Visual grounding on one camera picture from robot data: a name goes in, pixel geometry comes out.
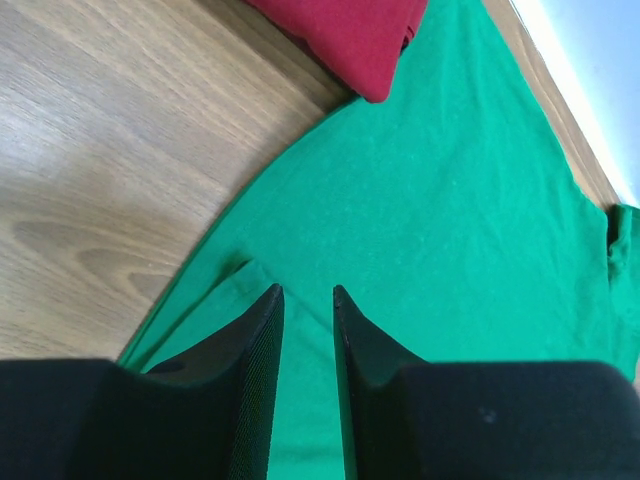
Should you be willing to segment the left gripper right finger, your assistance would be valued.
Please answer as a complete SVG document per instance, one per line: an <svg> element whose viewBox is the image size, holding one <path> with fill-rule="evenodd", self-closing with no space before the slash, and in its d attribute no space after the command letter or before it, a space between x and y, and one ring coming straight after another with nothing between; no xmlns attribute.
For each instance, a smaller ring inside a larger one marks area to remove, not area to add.
<svg viewBox="0 0 640 480"><path fill-rule="evenodd" d="M589 361L427 362L343 287L333 327L349 479L635 479L639 398Z"/></svg>

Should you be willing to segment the green t-shirt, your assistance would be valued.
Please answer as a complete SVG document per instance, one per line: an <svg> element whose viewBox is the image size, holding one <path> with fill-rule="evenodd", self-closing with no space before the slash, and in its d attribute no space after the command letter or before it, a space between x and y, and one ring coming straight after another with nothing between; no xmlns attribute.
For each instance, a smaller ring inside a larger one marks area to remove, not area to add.
<svg viewBox="0 0 640 480"><path fill-rule="evenodd" d="M144 372L270 285L285 321L268 475L341 479L335 286L437 362L639 358L639 212L595 206L480 1L433 1L389 98L275 159L123 353Z"/></svg>

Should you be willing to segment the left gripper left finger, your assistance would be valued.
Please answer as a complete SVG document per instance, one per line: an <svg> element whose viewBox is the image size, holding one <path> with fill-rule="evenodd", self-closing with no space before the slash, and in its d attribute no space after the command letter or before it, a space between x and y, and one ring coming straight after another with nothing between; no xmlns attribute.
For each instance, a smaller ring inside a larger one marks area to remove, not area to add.
<svg viewBox="0 0 640 480"><path fill-rule="evenodd" d="M105 359L1 364L5 479L263 479L284 326L273 285L149 372Z"/></svg>

